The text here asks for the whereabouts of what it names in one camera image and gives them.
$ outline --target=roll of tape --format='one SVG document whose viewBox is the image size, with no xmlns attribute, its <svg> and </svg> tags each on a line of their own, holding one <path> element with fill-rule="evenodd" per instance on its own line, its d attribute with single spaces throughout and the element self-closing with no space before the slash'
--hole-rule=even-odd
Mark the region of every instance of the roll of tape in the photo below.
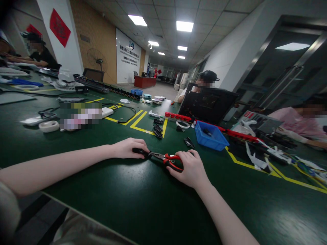
<svg viewBox="0 0 327 245">
<path fill-rule="evenodd" d="M 38 127 L 43 133 L 50 133 L 60 129 L 60 125 L 57 121 L 42 122 Z"/>
<path fill-rule="evenodd" d="M 184 129 L 188 129 L 188 128 L 190 127 L 190 125 L 189 125 L 186 121 L 182 121 L 182 120 L 177 120 L 177 121 L 176 121 L 176 124 L 177 124 L 178 126 L 180 126 L 181 128 L 184 128 Z"/>
<path fill-rule="evenodd" d="M 19 89 L 19 90 L 25 90 L 25 89 L 27 89 L 27 90 L 30 90 L 30 91 L 39 90 L 39 87 L 38 86 L 36 86 L 36 85 L 28 85 L 28 84 L 26 84 L 26 85 L 16 85 L 16 86 L 14 86 L 14 88 Z"/>
</svg>

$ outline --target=blue tool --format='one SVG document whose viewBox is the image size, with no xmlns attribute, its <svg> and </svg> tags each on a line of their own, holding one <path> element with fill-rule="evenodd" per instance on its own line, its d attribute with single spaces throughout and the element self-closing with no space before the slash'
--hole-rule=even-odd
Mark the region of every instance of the blue tool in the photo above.
<svg viewBox="0 0 327 245">
<path fill-rule="evenodd" d="M 35 85 L 38 87 L 43 87 L 44 84 L 43 83 L 37 83 L 37 82 L 30 82 L 30 81 L 26 81 L 23 79 L 13 79 L 12 81 L 8 82 L 12 85 Z"/>
</svg>

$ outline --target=hand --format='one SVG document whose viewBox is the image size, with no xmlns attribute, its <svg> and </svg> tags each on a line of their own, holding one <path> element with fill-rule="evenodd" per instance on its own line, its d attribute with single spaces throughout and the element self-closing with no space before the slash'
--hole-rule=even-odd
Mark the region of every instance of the hand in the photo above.
<svg viewBox="0 0 327 245">
<path fill-rule="evenodd" d="M 179 151 L 176 153 L 176 155 L 181 158 L 184 170 L 182 173 L 179 173 L 167 166 L 168 171 L 173 177 L 189 187 L 194 188 L 195 190 L 201 188 L 202 186 L 206 186 L 207 184 L 211 184 L 207 174 L 205 173 L 202 160 L 197 151 Z"/>
<path fill-rule="evenodd" d="M 128 138 L 110 146 L 113 158 L 142 158 L 144 155 L 132 152 L 133 148 L 140 148 L 150 152 L 146 143 L 142 139 Z"/>
</svg>

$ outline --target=person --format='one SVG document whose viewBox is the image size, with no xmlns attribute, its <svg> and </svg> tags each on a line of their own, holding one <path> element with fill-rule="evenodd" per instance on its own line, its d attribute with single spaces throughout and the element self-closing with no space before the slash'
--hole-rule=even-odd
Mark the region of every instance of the person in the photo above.
<svg viewBox="0 0 327 245">
<path fill-rule="evenodd" d="M 19 163 L 0 170 L 0 244 L 6 244 L 19 222 L 16 197 L 40 191 L 91 165 L 109 158 L 140 158 L 133 148 L 149 152 L 142 139 L 128 138 L 113 145 L 102 145 Z M 197 151 L 176 153 L 184 165 L 182 173 L 167 167 L 171 176 L 194 188 L 204 202 L 223 244 L 258 244 L 256 239 L 210 183 Z M 121 244 L 110 240 L 104 227 L 76 213 L 68 212 L 54 237 L 59 244 Z"/>
<path fill-rule="evenodd" d="M 214 83 L 217 80 L 217 74 L 213 71 L 206 70 L 200 74 L 199 80 L 196 81 L 196 84 L 198 87 L 193 86 L 192 92 L 199 93 L 201 91 L 201 88 L 212 88 L 214 87 Z M 179 95 L 177 102 L 182 103 L 184 100 L 184 96 L 186 93 L 186 89 Z"/>
<path fill-rule="evenodd" d="M 59 69 L 59 65 L 49 50 L 45 47 L 45 42 L 42 38 L 33 32 L 21 32 L 21 35 L 27 40 L 27 46 L 34 51 L 28 57 L 15 57 L 10 54 L 5 54 L 11 62 L 22 62 L 34 64 L 36 66 L 44 66 L 50 69 Z"/>
<path fill-rule="evenodd" d="M 327 149 L 327 134 L 317 122 L 319 115 L 325 115 L 327 92 L 311 96 L 302 105 L 279 109 L 269 117 L 283 122 L 276 132 L 311 146 Z"/>
</svg>

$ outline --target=red desk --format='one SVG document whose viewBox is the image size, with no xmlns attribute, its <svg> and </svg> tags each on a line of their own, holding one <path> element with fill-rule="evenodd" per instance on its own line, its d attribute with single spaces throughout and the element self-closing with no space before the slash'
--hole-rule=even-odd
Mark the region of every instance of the red desk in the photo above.
<svg viewBox="0 0 327 245">
<path fill-rule="evenodd" d="M 139 88 L 148 88 L 156 85 L 156 78 L 134 76 L 134 86 Z"/>
</svg>

